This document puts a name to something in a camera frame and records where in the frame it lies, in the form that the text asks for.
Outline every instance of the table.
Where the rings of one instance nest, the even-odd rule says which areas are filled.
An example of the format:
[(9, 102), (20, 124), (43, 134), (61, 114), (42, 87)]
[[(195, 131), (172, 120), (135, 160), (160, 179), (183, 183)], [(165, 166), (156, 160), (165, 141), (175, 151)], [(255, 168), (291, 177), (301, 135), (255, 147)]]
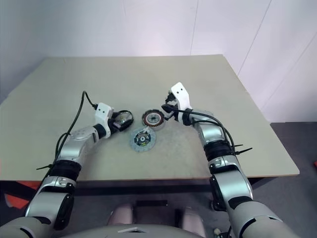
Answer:
[[(58, 137), (67, 131), (86, 90), (94, 103), (128, 109), (135, 122), (87, 156), (79, 180), (203, 179), (210, 173), (196, 131), (169, 120), (154, 148), (129, 145), (141, 115), (160, 109), (168, 90), (182, 82), (194, 109), (214, 113), (236, 144), (249, 178), (297, 175), (298, 168), (222, 55), (176, 57), (48, 58), (0, 105), (0, 180), (42, 180)], [(74, 129), (94, 125), (85, 102)]]

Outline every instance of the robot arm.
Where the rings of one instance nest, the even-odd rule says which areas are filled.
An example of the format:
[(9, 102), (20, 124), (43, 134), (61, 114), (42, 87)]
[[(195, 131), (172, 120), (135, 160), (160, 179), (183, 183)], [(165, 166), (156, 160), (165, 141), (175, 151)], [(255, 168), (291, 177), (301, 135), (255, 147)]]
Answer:
[(26, 209), (25, 217), (0, 228), (2, 237), (46, 238), (54, 230), (63, 230), (69, 222), (77, 177), (87, 153), (102, 138), (123, 131), (133, 122), (129, 111), (114, 112), (99, 103), (95, 126), (73, 132)]
[(211, 113), (193, 111), (181, 83), (172, 87), (165, 102), (162, 108), (169, 113), (166, 119), (174, 116), (176, 121), (193, 125), (198, 132), (211, 173), (213, 208), (228, 213), (236, 237), (298, 238), (268, 207), (253, 200), (252, 187), (223, 125)]

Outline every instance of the white wall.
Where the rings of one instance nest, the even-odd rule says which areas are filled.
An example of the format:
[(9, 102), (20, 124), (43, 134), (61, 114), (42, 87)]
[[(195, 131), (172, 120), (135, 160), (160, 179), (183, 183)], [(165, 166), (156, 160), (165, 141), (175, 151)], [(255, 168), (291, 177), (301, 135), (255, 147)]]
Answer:
[[(317, 71), (305, 67), (317, 61), (317, 54), (306, 56), (317, 31), (316, 4), (0, 0), (0, 100), (46, 56), (224, 54), (268, 120), (317, 120), (312, 113)], [(300, 78), (293, 75), (296, 68)], [(298, 86), (289, 86), (293, 81), (302, 86), (301, 95)], [(293, 113), (294, 102), (300, 117)]]

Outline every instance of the black cable tie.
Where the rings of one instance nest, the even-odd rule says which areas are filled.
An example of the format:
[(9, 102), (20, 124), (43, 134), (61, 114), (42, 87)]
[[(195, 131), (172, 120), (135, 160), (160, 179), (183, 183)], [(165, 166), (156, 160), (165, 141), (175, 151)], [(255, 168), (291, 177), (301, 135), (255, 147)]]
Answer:
[(41, 169), (51, 168), (52, 166), (53, 166), (52, 164), (49, 164), (49, 165), (46, 165), (46, 166), (44, 166), (44, 167), (37, 168), (36, 170), (41, 170)]
[(251, 148), (248, 148), (248, 149), (245, 149), (245, 150), (236, 151), (235, 154), (236, 154), (236, 155), (240, 155), (240, 154), (242, 154), (242, 153), (244, 153), (244, 152), (247, 152), (248, 150), (252, 150), (252, 149), (253, 149), (253, 148), (251, 147)]

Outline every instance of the motor part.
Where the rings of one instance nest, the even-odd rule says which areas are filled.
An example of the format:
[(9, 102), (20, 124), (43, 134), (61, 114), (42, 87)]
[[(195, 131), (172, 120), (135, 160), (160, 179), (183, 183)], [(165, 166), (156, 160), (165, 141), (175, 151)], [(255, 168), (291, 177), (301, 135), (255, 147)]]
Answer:
[(164, 114), (157, 109), (147, 110), (142, 115), (142, 123), (155, 131), (161, 130), (165, 125)]
[(155, 139), (155, 132), (151, 128), (145, 126), (138, 128), (131, 133), (130, 145), (133, 150), (144, 152), (153, 148)]

